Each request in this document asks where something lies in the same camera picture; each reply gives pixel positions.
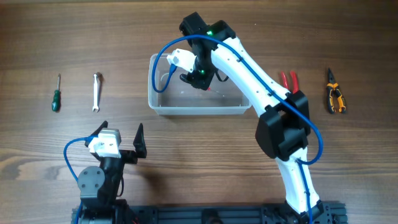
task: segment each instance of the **red object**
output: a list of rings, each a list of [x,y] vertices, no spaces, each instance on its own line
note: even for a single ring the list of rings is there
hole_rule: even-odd
[[[280,72],[280,75],[281,75],[281,77],[282,77],[282,81],[283,81],[283,83],[284,83],[284,87],[285,87],[286,89],[289,89],[289,85],[287,84],[287,79],[286,79],[285,73],[284,73],[284,72]]]
[[[290,76],[292,77],[292,81],[293,81],[293,94],[294,94],[300,90],[299,89],[299,81],[297,81],[297,75],[294,71],[290,71]]]

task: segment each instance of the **pliers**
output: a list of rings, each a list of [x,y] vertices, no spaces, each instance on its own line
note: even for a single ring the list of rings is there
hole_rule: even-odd
[[[333,76],[333,73],[331,72],[330,68],[328,69],[328,81],[329,83],[326,86],[326,90],[328,92],[326,102],[328,105],[329,112],[331,114],[334,114],[336,112],[335,106],[333,105],[333,93],[335,93],[335,95],[337,96],[338,105],[340,107],[338,111],[340,113],[346,113],[347,111],[346,99],[341,93],[340,86],[337,84],[335,77]]]
[[[280,75],[282,76],[282,81],[284,83],[284,87],[286,89],[289,89],[289,85],[287,84],[287,79],[286,75],[284,72],[280,72]],[[293,81],[293,94],[299,91],[299,82],[297,81],[297,75],[294,71],[290,71],[290,76],[292,77]]]

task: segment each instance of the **silver wrench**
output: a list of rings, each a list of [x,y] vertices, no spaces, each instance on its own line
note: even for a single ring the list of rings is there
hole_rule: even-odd
[[[93,106],[93,112],[98,112],[100,110],[98,106],[98,99],[100,98],[100,80],[98,79],[98,76],[101,75],[99,72],[96,72],[94,74],[94,106]]]

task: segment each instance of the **robotic arm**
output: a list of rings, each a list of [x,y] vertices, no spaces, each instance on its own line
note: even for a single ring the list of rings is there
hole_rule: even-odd
[[[224,21],[208,26],[195,12],[183,20],[180,30],[183,35],[202,34],[226,43],[238,52],[261,80],[274,91],[270,93],[230,49],[206,39],[188,40],[193,53],[177,49],[167,57],[170,64],[188,71],[187,75],[180,75],[180,79],[194,88],[207,90],[217,70],[224,72],[236,84],[250,100],[259,117],[256,139],[261,149],[278,163],[285,184],[287,204],[302,217],[302,221],[308,221],[309,193],[312,219],[321,215],[322,202],[313,188],[308,166],[303,166],[304,175],[301,175],[297,163],[297,159],[307,161],[307,136],[310,134],[310,127],[284,108],[272,94],[278,95],[309,117],[308,100],[305,95],[301,91],[291,94],[271,79],[249,56],[239,38]],[[309,192],[306,191],[304,182],[307,183]]]

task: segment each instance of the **screwdriver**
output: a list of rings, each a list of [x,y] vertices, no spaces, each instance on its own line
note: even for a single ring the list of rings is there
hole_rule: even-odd
[[[58,74],[57,89],[54,91],[54,99],[52,101],[52,111],[58,111],[61,107],[61,92],[60,92],[61,74]]]

